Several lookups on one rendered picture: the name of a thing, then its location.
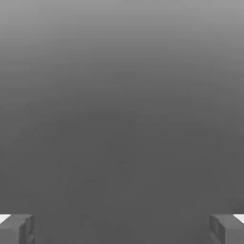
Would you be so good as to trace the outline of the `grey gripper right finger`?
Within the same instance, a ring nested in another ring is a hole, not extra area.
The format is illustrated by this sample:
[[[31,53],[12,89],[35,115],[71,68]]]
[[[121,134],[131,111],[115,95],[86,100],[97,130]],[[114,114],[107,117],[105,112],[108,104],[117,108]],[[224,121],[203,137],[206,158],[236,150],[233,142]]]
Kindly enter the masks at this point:
[[[244,214],[209,216],[210,244],[244,244]]]

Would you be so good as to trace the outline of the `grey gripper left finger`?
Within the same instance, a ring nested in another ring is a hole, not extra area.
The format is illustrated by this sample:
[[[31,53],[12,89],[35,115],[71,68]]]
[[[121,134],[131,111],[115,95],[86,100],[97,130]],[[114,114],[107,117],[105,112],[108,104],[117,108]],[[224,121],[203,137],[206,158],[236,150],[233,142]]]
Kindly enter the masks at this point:
[[[0,223],[0,244],[36,244],[34,215],[11,214]]]

